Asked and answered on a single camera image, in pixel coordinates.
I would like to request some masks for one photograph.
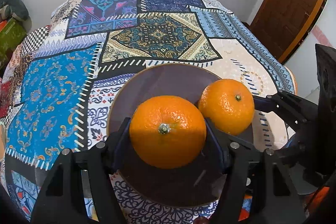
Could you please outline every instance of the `door frame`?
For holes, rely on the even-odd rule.
[[[252,23],[251,23],[251,32],[253,32],[253,28],[256,26],[256,23],[258,22],[263,10],[265,9],[265,6],[267,4],[268,0],[263,0],[257,14],[255,15]],[[314,21],[317,13],[319,12],[319,9],[321,7],[323,3],[323,0],[317,0],[312,12],[310,13],[307,21],[305,22],[305,24],[303,25],[303,27],[301,28],[301,30],[299,31],[299,33],[297,34],[297,36],[294,38],[294,40],[291,42],[291,44],[287,47],[287,49],[283,52],[283,54],[279,57],[278,61],[281,63],[283,62],[286,57],[292,52],[292,50],[295,48],[295,46],[300,42],[300,40],[302,39],[302,37],[304,36],[304,34],[307,32],[307,30],[309,29],[310,25],[312,24],[312,22]]]

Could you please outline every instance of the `patchwork tablecloth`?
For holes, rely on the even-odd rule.
[[[105,140],[121,87],[145,68],[172,62],[241,81],[254,95],[294,92],[286,68],[216,0],[68,0],[50,26],[24,39],[3,77],[1,183],[27,219],[60,151]],[[281,148],[294,133],[274,113],[256,111],[252,126],[260,150]],[[111,182],[130,223],[191,223],[216,208],[169,208],[146,200],[118,174]],[[85,203],[92,217],[89,190]]]

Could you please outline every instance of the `brown wooden door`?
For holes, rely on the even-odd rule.
[[[307,21],[317,0],[264,1],[251,31],[279,59]]]

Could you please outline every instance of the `round plate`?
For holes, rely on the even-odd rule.
[[[207,70],[179,63],[145,69],[132,77],[115,97],[107,132],[117,131],[124,118],[132,117],[138,105],[149,98],[175,95],[195,104],[203,90],[219,79]],[[212,193],[221,174],[207,160],[206,148],[189,165],[164,170],[147,165],[130,145],[120,173],[135,191],[166,206],[195,207],[218,199]]]

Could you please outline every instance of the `yellow object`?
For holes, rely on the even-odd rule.
[[[172,169],[187,165],[201,152],[206,126],[201,112],[191,102],[163,95],[138,106],[129,135],[145,163]]]
[[[252,122],[254,101],[243,83],[221,79],[205,88],[198,102],[198,109],[219,130],[238,135]]]

